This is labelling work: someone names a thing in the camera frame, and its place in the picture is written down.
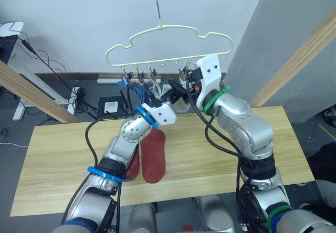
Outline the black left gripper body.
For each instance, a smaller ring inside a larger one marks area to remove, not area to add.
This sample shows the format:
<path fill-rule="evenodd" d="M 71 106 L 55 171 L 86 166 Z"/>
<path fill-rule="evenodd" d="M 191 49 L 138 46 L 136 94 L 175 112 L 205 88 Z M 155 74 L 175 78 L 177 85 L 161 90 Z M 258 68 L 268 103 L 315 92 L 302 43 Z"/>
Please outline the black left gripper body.
<path fill-rule="evenodd" d="M 161 107 L 163 103 L 169 102 L 174 104 L 179 99 L 179 94 L 176 91 L 167 91 L 164 95 L 162 95 L 159 99 L 155 97 L 152 93 L 150 95 L 150 106 L 151 107 Z"/>

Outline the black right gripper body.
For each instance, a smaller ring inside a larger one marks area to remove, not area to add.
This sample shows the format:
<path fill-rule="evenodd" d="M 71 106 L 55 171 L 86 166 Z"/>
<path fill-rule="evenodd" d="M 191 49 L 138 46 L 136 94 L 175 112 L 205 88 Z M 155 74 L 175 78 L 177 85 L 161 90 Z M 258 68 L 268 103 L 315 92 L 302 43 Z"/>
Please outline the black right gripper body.
<path fill-rule="evenodd" d="M 203 76 L 201 69 L 190 70 L 187 73 L 187 79 L 190 82 L 192 99 L 196 101 L 202 89 L 201 80 L 203 79 Z"/>

